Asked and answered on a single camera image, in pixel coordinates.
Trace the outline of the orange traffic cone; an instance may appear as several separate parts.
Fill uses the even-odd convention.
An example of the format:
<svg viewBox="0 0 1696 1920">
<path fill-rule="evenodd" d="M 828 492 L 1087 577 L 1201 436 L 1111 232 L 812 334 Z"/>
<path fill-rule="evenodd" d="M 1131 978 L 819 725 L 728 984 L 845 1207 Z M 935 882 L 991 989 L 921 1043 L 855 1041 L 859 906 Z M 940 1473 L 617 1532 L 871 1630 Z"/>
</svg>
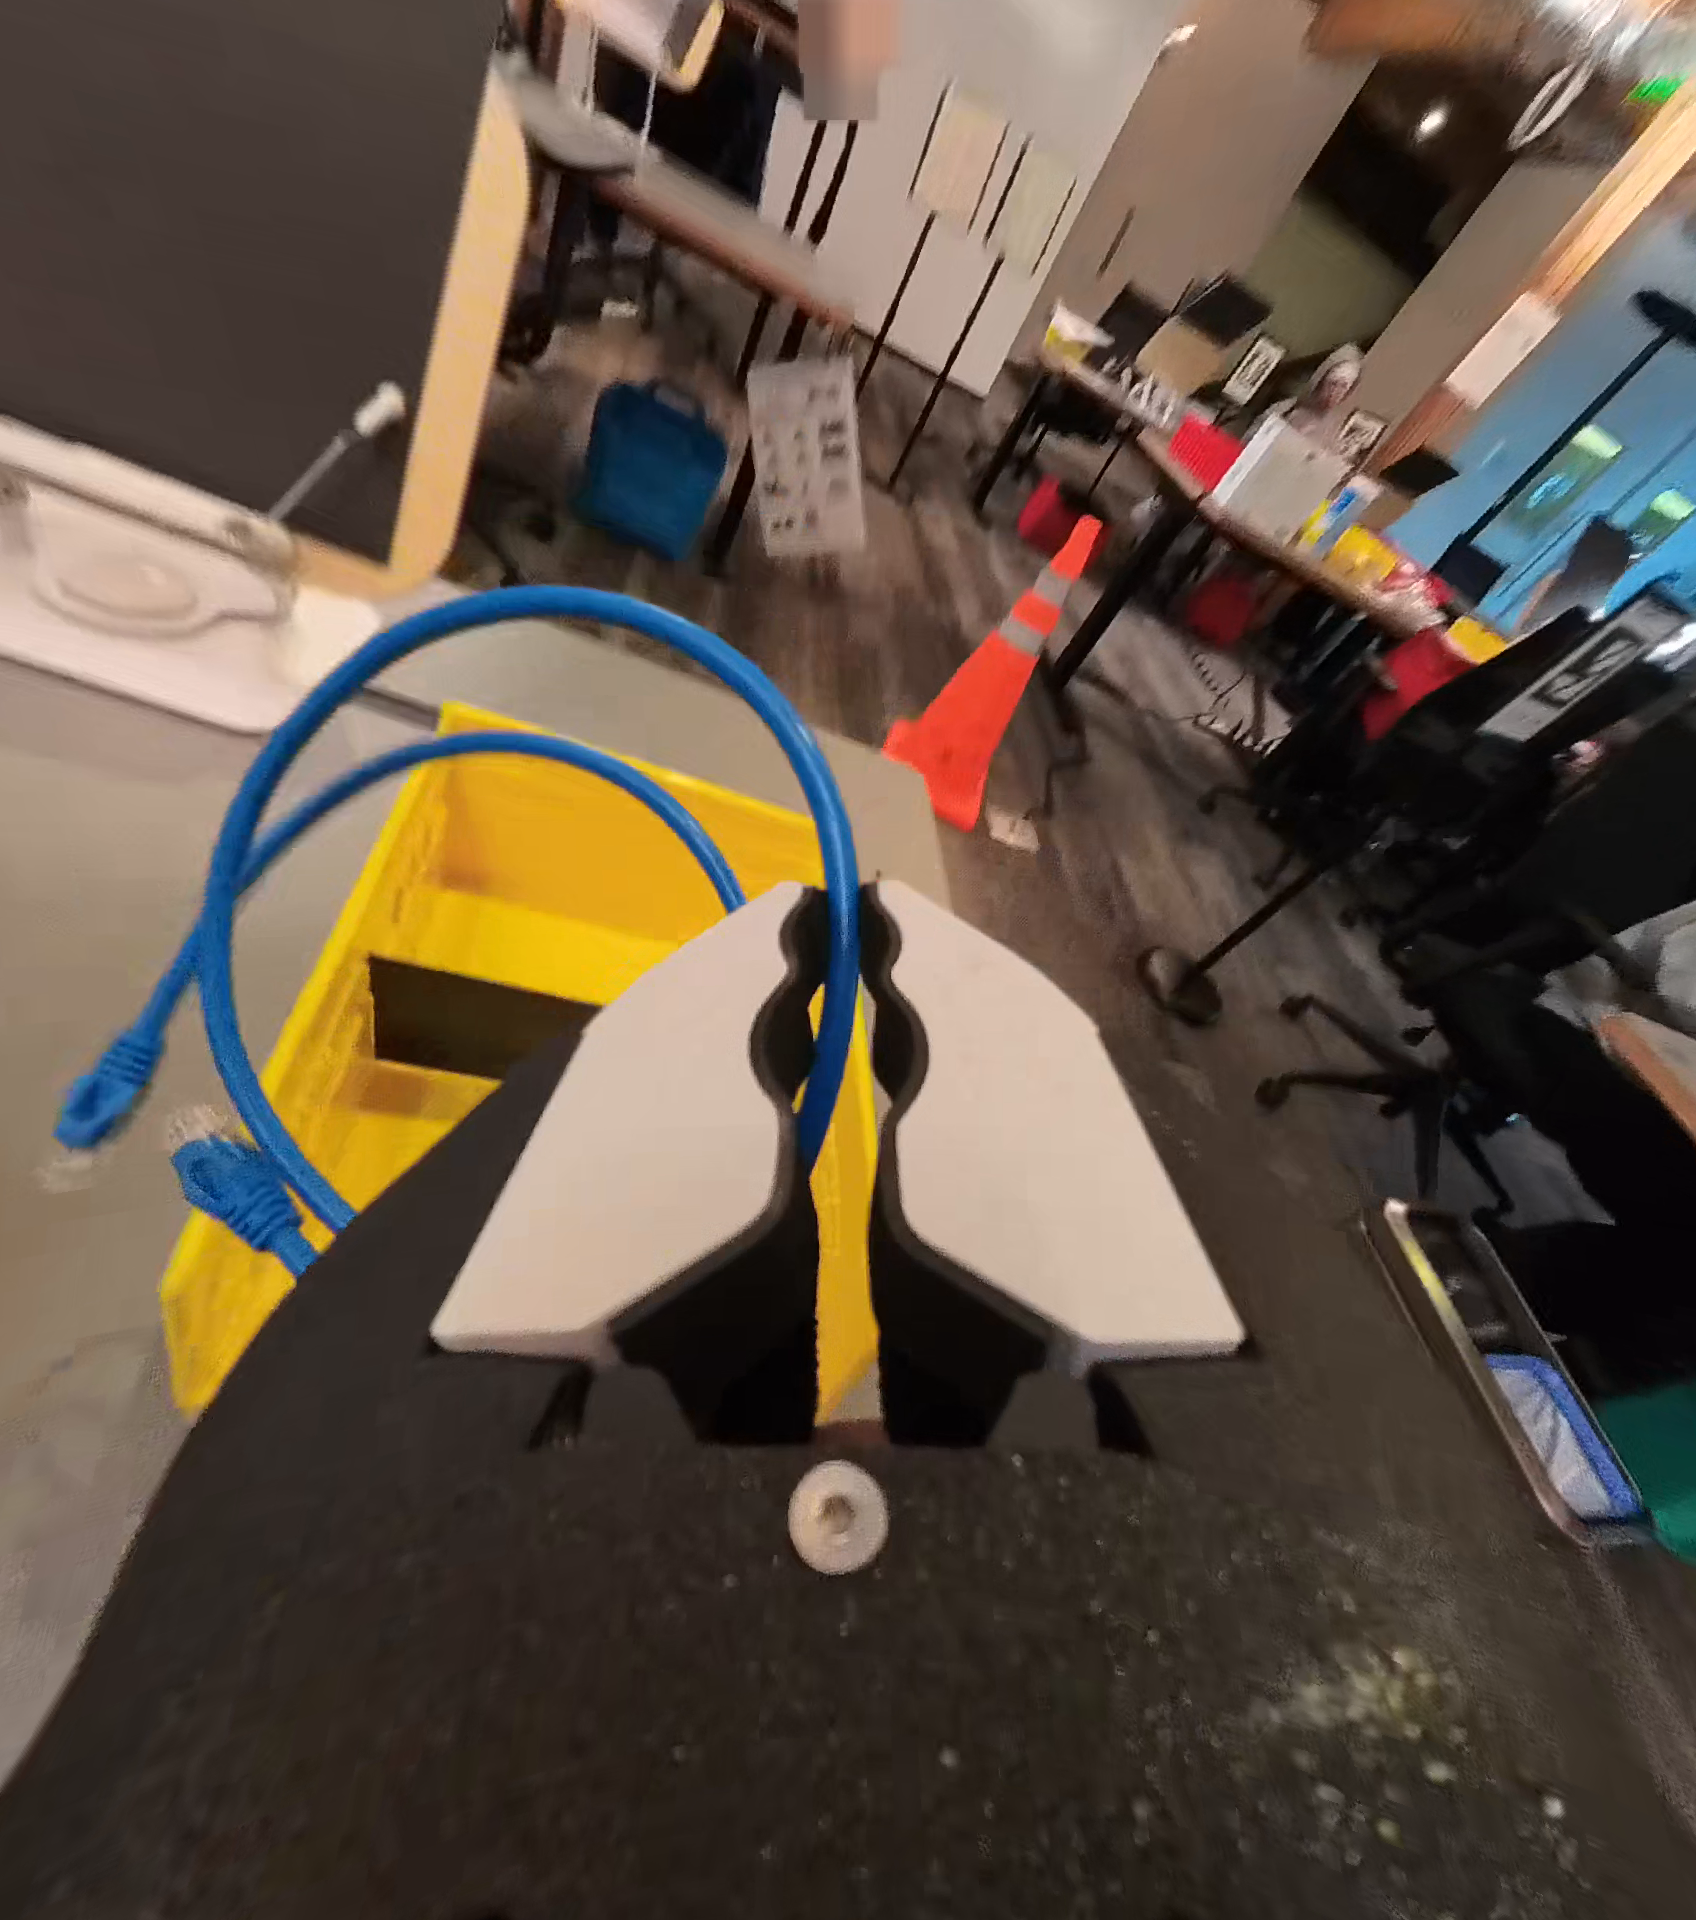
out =
<svg viewBox="0 0 1696 1920">
<path fill-rule="evenodd" d="M 983 635 L 932 702 L 886 732 L 882 753 L 923 780 L 943 824 L 963 832 L 979 828 L 995 755 L 1102 534 L 1101 517 L 1078 516 L 1037 582 Z"/>
</svg>

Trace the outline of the printed paper sign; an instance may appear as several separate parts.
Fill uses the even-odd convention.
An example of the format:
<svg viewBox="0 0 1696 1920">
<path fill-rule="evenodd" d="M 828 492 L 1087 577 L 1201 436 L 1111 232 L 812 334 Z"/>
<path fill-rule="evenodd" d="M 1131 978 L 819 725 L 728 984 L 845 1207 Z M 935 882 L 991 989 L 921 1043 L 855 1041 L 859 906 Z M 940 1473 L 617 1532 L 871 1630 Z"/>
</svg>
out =
<svg viewBox="0 0 1696 1920">
<path fill-rule="evenodd" d="M 859 555 L 868 539 L 857 361 L 833 350 L 746 377 L 755 516 L 776 562 Z"/>
</svg>

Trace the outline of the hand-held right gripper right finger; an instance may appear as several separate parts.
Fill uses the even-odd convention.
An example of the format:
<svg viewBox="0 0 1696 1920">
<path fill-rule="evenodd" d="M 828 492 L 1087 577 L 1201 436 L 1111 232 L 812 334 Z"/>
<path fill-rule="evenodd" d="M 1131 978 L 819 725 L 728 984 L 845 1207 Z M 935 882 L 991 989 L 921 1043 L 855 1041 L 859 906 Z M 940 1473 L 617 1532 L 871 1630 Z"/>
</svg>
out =
<svg viewBox="0 0 1696 1920">
<path fill-rule="evenodd" d="M 1128 1386 L 1249 1327 L 1097 1019 L 900 879 L 862 889 L 886 1094 L 866 1247 L 882 1427 L 987 1447 L 1140 1440 Z"/>
</svg>

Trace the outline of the black wood-framed board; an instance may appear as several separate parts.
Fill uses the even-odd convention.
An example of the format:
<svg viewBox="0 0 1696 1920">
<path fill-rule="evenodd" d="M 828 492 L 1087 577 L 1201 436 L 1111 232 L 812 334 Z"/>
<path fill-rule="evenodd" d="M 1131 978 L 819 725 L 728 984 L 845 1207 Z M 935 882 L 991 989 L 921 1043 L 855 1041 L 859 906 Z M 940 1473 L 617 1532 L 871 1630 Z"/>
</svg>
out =
<svg viewBox="0 0 1696 1920">
<path fill-rule="evenodd" d="M 286 516 L 401 594 L 460 519 L 527 159 L 500 3 L 0 3 L 0 417 Z"/>
</svg>

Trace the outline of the metal tray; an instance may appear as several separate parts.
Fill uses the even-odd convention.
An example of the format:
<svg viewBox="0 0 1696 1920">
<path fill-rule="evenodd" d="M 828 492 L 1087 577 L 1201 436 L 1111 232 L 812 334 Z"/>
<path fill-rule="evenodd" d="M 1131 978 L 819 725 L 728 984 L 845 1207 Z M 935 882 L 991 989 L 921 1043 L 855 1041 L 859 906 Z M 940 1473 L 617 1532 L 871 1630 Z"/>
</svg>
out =
<svg viewBox="0 0 1696 1920">
<path fill-rule="evenodd" d="M 1590 1551 L 1651 1548 L 1645 1493 L 1491 1238 L 1401 1198 L 1368 1207 L 1361 1230 L 1396 1306 L 1554 1532 Z"/>
</svg>

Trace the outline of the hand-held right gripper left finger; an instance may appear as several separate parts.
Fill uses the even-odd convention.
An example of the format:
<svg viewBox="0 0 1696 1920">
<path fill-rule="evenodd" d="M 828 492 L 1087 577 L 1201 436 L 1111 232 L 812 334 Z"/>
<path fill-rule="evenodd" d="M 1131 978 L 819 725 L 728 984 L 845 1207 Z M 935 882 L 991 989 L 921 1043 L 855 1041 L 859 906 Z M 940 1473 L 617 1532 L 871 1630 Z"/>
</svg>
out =
<svg viewBox="0 0 1696 1920">
<path fill-rule="evenodd" d="M 820 1225 L 797 1096 L 820 896 L 783 879 L 572 1043 L 431 1324 L 436 1350 L 645 1369 L 701 1438 L 806 1440 Z"/>
</svg>

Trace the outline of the black office chair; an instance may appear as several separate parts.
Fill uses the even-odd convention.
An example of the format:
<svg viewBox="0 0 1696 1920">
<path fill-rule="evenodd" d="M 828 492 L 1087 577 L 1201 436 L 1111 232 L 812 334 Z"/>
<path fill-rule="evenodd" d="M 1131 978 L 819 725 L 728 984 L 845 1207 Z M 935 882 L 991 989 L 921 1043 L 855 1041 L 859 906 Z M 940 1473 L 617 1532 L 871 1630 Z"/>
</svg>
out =
<svg viewBox="0 0 1696 1920">
<path fill-rule="evenodd" d="M 1646 588 L 1618 612 L 1571 609 L 1431 692 L 1350 766 L 1364 844 L 1398 829 L 1439 851 L 1432 887 L 1389 921 L 1382 959 L 1426 1019 L 1401 1040 L 1317 993 L 1363 1046 L 1364 1073 L 1286 1071 L 1256 1099 L 1296 1087 L 1367 1091 L 1416 1127 L 1416 1174 L 1434 1176 L 1437 1125 L 1461 1091 L 1501 1097 L 1513 1075 L 1463 1017 L 1463 993 L 1494 969 L 1549 972 L 1696 900 L 1696 609 Z"/>
</svg>

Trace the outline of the yellow plastic bin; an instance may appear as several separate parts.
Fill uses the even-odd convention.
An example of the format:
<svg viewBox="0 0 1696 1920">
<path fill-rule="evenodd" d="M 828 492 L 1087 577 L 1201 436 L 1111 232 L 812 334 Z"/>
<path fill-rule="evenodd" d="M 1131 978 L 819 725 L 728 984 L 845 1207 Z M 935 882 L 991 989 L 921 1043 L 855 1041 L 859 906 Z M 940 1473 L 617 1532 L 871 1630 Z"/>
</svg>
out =
<svg viewBox="0 0 1696 1920">
<path fill-rule="evenodd" d="M 746 900 L 820 887 L 808 814 L 631 762 L 697 817 Z M 704 933 L 723 908 L 678 836 L 597 774 L 543 755 L 434 759 L 399 784 L 364 867 L 258 1069 L 305 1155 L 364 1211 L 442 1142 L 521 1055 L 417 1037 L 422 989 L 477 993 L 503 1043 L 503 989 L 527 993 L 534 1046 Z M 819 1222 L 816 1411 L 843 1413 L 876 1367 L 868 1216 L 878 1170 L 868 1015 L 859 1014 L 830 1133 L 812 1170 Z M 193 1218 L 161 1283 L 170 1392 L 197 1418 L 292 1285 L 227 1225 Z"/>
</svg>

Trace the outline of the blue bag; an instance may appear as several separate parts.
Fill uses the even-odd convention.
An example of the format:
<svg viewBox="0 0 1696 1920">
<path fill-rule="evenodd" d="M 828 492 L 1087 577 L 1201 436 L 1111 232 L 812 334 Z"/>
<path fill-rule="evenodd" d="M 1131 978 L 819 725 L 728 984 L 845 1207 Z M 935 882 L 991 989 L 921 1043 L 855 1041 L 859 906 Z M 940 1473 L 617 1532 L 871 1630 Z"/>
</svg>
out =
<svg viewBox="0 0 1696 1920">
<path fill-rule="evenodd" d="M 661 379 L 618 379 L 597 395 L 572 490 L 575 516 L 645 553 L 691 558 L 731 455 L 701 399 Z"/>
</svg>

